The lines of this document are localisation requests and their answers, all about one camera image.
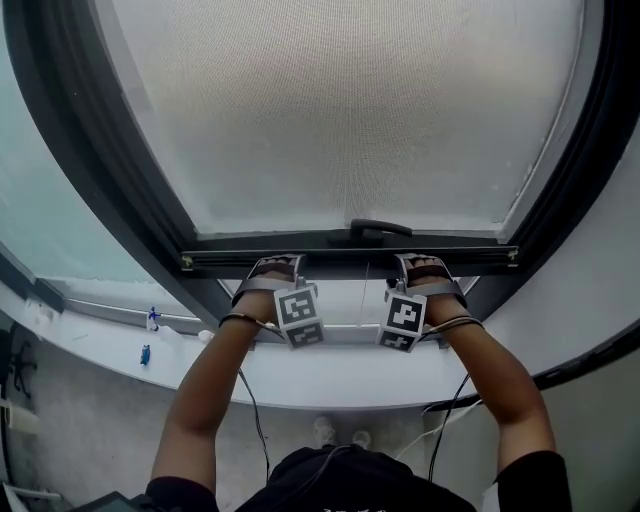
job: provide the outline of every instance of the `black frame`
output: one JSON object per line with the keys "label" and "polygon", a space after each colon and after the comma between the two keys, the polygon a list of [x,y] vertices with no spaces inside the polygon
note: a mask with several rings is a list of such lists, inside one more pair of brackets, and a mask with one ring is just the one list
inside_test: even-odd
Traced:
{"label": "black frame", "polygon": [[42,300],[58,313],[64,310],[64,298],[53,286],[44,279],[25,275],[23,270],[2,252],[0,252],[0,282],[6,284],[24,300],[33,297]]}
{"label": "black frame", "polygon": [[596,69],[576,129],[533,208],[503,245],[362,227],[198,240],[130,112],[90,2],[4,2],[18,84],[60,167],[120,244],[209,325],[229,307],[217,279],[242,278],[258,258],[282,252],[306,253],[312,279],[395,277],[393,254],[433,254],[454,275],[482,276],[467,300],[470,311],[486,319],[580,222],[633,132],[640,112],[634,5],[605,0],[604,7]]}

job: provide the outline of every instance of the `floor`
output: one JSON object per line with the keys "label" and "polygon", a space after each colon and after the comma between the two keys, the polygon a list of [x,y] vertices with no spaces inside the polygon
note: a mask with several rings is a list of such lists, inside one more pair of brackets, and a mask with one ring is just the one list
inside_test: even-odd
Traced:
{"label": "floor", "polygon": [[[41,433],[11,432],[16,483],[60,492],[75,506],[113,490],[128,497],[144,492],[174,391],[100,368],[47,342],[32,343],[39,368],[29,379],[31,407]],[[20,400],[13,389],[10,397]],[[260,408],[273,465],[297,448],[313,446],[311,425],[318,414]],[[392,456],[425,428],[420,409],[330,417],[342,434],[339,441],[349,442],[353,431],[367,428],[373,448]],[[221,511],[235,510],[264,484],[264,455],[254,425],[251,406],[231,404],[216,446]],[[402,459],[418,475],[425,474],[424,450],[420,442]]]}

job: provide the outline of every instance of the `white shoe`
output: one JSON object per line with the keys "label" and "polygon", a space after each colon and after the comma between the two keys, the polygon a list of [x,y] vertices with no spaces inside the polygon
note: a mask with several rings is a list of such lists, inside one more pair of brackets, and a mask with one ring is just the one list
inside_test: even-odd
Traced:
{"label": "white shoe", "polygon": [[371,434],[366,430],[358,430],[354,432],[351,442],[357,444],[360,448],[368,450],[369,446],[371,446]]}
{"label": "white shoe", "polygon": [[331,420],[326,416],[320,416],[313,422],[313,439],[317,448],[327,445],[337,446],[336,431],[331,424]]}

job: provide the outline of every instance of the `window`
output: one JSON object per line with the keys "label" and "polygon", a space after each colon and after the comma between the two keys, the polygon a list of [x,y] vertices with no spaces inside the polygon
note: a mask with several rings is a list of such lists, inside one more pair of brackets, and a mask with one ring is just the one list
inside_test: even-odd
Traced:
{"label": "window", "polygon": [[637,119],[618,0],[5,5],[60,168],[209,325],[220,281],[282,252],[308,255],[321,297],[362,304],[368,272],[362,314],[336,325],[375,316],[399,252],[443,258],[486,318],[580,221]]}
{"label": "window", "polygon": [[24,103],[4,32],[0,111],[0,253],[65,298],[190,314],[118,244],[69,183]]}
{"label": "window", "polygon": [[131,112],[201,238],[354,218],[503,238],[533,173],[534,195],[551,174],[537,162],[583,7],[95,5]]}

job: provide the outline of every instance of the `frosted glass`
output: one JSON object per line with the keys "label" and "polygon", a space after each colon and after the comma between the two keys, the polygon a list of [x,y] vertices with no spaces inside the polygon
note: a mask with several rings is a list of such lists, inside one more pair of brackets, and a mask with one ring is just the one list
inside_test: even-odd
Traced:
{"label": "frosted glass", "polygon": [[20,94],[3,27],[0,10],[0,242],[40,278],[154,283],[49,152]]}
{"label": "frosted glass", "polygon": [[581,0],[114,0],[105,42],[201,234],[354,217],[496,231],[539,157]]}

